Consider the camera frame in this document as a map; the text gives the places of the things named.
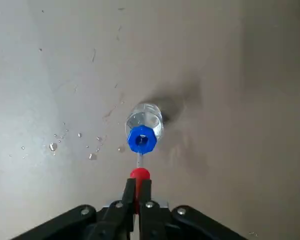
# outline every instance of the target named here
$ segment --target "concrete floor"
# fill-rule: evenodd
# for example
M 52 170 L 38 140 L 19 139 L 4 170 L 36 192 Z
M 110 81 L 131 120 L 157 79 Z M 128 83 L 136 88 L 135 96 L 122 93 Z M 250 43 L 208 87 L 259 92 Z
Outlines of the concrete floor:
M 0 0 L 0 240 L 118 199 L 158 96 L 154 197 L 300 240 L 300 0 Z

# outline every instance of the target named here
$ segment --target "plastic water bottle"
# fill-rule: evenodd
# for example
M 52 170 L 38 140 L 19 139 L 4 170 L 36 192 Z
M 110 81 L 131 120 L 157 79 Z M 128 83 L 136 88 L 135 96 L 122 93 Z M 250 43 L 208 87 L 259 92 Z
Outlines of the plastic water bottle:
M 127 142 L 133 152 L 151 152 L 164 133 L 162 113 L 153 103 L 139 103 L 133 108 L 125 124 Z

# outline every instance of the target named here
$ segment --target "clear plastic bottle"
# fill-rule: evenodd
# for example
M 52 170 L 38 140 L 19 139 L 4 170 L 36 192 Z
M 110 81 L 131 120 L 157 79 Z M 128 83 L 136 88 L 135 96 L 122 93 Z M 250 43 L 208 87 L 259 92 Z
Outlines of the clear plastic bottle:
M 138 126 L 151 128 L 158 140 L 164 133 L 162 113 L 157 105 L 153 103 L 139 103 L 133 108 L 125 124 L 125 133 L 129 136 L 131 129 Z

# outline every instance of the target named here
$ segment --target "blue bottle cap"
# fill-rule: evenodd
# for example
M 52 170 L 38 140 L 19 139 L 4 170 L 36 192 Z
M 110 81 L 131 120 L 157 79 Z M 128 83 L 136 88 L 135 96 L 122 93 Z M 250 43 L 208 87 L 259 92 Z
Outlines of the blue bottle cap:
M 157 138 L 152 128 L 140 125 L 131 129 L 127 142 L 133 152 L 146 154 L 155 148 Z

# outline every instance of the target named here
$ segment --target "metal screw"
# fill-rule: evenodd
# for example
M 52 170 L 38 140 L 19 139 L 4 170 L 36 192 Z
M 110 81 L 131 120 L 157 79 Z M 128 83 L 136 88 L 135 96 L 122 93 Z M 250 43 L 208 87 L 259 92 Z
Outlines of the metal screw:
M 184 208 L 182 208 L 182 207 L 178 208 L 177 212 L 180 215 L 185 215 L 186 214 L 186 210 Z
M 116 205 L 115 205 L 115 207 L 117 208 L 117 209 L 120 209 L 120 208 L 122 208 L 124 205 L 122 204 L 122 202 L 118 202 Z
M 148 201 L 148 202 L 145 204 L 145 206 L 146 206 L 148 209 L 150 209 L 150 208 L 152 208 L 152 207 L 154 206 L 154 203 L 153 203 L 152 201 Z
M 86 206 L 84 209 L 81 210 L 81 215 L 87 215 L 89 211 L 89 208 Z

